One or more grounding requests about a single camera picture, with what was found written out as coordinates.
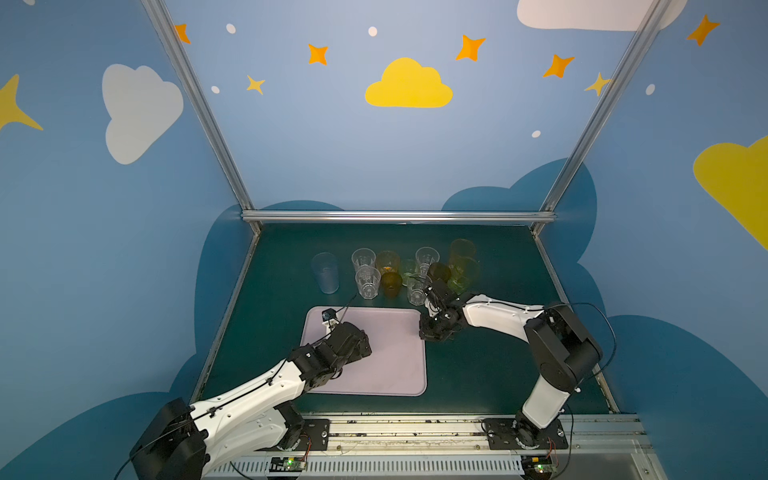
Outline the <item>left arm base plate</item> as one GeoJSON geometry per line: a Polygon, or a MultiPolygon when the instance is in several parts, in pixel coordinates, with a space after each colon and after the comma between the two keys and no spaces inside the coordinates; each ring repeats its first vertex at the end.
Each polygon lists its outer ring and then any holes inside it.
{"type": "Polygon", "coordinates": [[[328,419],[305,419],[288,427],[278,443],[284,451],[326,451],[330,437],[328,419]]]}

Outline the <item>clear smooth glass rear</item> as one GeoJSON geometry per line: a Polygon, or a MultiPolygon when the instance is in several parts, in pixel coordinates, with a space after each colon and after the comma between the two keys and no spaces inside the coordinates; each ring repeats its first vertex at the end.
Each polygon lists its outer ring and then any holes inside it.
{"type": "Polygon", "coordinates": [[[415,261],[418,274],[425,277],[430,266],[440,261],[440,253],[433,247],[423,246],[416,250],[415,261]]]}

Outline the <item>dark amber dimpled glass left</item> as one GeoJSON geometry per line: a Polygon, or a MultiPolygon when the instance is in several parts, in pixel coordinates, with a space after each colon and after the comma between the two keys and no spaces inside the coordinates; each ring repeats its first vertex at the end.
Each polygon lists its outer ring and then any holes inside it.
{"type": "Polygon", "coordinates": [[[386,298],[396,298],[402,289],[402,285],[403,280],[398,272],[388,271],[381,276],[380,286],[386,298]]]}

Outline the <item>aluminium frame left post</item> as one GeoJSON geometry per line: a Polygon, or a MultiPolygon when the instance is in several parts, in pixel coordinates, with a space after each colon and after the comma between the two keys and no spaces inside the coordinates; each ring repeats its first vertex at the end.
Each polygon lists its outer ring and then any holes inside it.
{"type": "Polygon", "coordinates": [[[240,205],[242,213],[253,210],[254,205],[248,194],[245,182],[214,118],[210,105],[205,98],[205,93],[194,72],[183,42],[179,39],[165,2],[160,0],[142,0],[141,4],[169,57],[213,153],[240,205]]]}

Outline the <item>tall green glass front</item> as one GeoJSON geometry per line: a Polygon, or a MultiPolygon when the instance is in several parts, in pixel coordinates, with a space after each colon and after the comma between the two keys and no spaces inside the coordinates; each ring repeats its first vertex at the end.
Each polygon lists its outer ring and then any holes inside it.
{"type": "Polygon", "coordinates": [[[478,261],[471,257],[458,256],[449,267],[451,278],[448,281],[448,286],[456,294],[466,292],[480,272],[478,261]]]}

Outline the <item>aluminium rail front base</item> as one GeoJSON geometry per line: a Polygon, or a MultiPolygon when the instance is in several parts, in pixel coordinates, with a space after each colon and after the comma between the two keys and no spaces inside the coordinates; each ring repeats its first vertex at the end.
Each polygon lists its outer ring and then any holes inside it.
{"type": "Polygon", "coordinates": [[[564,414],[569,447],[491,450],[481,422],[509,415],[321,414],[326,451],[248,452],[200,479],[523,479],[522,456],[549,457],[551,479],[664,479],[645,428],[635,415],[564,414]],[[270,474],[272,457],[303,457],[306,470],[270,474]]]}

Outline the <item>right green circuit board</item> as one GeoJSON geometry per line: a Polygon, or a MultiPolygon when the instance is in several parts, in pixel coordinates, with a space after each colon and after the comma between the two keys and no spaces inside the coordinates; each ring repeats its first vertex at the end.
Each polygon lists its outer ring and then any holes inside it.
{"type": "Polygon", "coordinates": [[[549,457],[522,456],[520,463],[524,480],[550,480],[556,472],[556,466],[549,457]]]}

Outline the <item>tall green yellow glass rear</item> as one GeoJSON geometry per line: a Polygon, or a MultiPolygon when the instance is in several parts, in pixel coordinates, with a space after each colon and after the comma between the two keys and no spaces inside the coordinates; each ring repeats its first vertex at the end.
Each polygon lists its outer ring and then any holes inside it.
{"type": "Polygon", "coordinates": [[[466,238],[455,239],[450,245],[449,264],[455,265],[462,258],[473,258],[476,251],[476,246],[472,241],[466,238]]]}

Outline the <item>frosted blue tall cup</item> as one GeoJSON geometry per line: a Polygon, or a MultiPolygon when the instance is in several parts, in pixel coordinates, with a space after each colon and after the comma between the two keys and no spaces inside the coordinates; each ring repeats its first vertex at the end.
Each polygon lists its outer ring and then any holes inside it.
{"type": "Polygon", "coordinates": [[[331,295],[339,289],[339,271],[338,260],[330,252],[320,252],[316,254],[311,262],[312,274],[317,282],[321,292],[331,295]]]}

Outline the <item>dark amber dimpled glass right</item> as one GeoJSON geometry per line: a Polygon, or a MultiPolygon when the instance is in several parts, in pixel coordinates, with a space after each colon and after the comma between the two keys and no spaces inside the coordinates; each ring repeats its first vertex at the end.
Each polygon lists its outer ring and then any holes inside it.
{"type": "Polygon", "coordinates": [[[452,271],[449,266],[441,262],[434,262],[429,266],[427,276],[431,282],[442,281],[443,283],[448,283],[452,276],[452,271]]]}

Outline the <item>clear faceted glass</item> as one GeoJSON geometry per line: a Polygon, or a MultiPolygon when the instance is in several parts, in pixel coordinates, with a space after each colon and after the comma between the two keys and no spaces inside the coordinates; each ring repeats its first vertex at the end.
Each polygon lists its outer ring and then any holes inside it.
{"type": "Polygon", "coordinates": [[[355,272],[363,267],[376,268],[376,253],[370,248],[358,248],[352,253],[351,261],[355,272]]]}
{"type": "Polygon", "coordinates": [[[425,279],[420,275],[409,275],[404,280],[404,286],[409,303],[416,307],[423,307],[427,298],[425,279]]]}
{"type": "Polygon", "coordinates": [[[380,288],[381,273],[373,266],[363,265],[355,273],[358,294],[364,300],[377,297],[380,288]]]}

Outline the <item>lilac plastic tray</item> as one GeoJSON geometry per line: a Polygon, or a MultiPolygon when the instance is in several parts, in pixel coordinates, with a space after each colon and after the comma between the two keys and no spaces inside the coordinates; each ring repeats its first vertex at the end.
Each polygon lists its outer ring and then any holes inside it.
{"type": "Polygon", "coordinates": [[[405,308],[335,307],[337,317],[364,331],[370,356],[348,364],[317,394],[417,397],[427,389],[420,312],[405,308]]]}

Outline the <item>left green circuit board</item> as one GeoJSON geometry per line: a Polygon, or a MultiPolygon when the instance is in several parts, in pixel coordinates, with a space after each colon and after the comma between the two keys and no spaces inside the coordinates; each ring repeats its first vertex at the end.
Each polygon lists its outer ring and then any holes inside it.
{"type": "Polygon", "coordinates": [[[303,457],[272,457],[269,462],[270,474],[300,474],[306,470],[307,461],[303,457]]]}

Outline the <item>aluminium frame right post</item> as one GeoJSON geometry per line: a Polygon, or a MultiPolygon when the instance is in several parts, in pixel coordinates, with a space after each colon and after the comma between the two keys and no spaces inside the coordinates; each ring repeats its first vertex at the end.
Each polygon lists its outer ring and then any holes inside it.
{"type": "Polygon", "coordinates": [[[627,49],[613,72],[612,80],[600,96],[598,103],[587,121],[577,143],[567,157],[566,162],[546,195],[539,213],[542,220],[532,224],[532,235],[538,239],[548,223],[555,220],[555,210],[575,178],[579,168],[596,142],[611,113],[619,103],[634,73],[642,63],[658,33],[662,30],[662,20],[670,9],[672,1],[655,0],[639,23],[627,49]]]}

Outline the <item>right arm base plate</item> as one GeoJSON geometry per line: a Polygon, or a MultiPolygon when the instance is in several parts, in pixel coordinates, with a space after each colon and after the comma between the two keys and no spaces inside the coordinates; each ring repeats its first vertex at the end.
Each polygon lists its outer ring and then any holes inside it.
{"type": "Polygon", "coordinates": [[[491,450],[549,450],[569,447],[568,435],[559,419],[546,428],[525,418],[485,418],[481,427],[491,450]]]}

